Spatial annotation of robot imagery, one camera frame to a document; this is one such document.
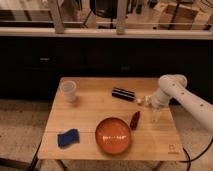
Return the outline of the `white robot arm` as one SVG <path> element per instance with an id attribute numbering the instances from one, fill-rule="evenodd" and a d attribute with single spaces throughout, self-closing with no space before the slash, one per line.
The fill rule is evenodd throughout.
<path id="1" fill-rule="evenodd" d="M 184 75 L 161 76 L 158 89 L 151 95 L 151 105 L 163 108 L 174 98 L 213 135 L 213 105 L 188 91 L 186 86 Z"/>

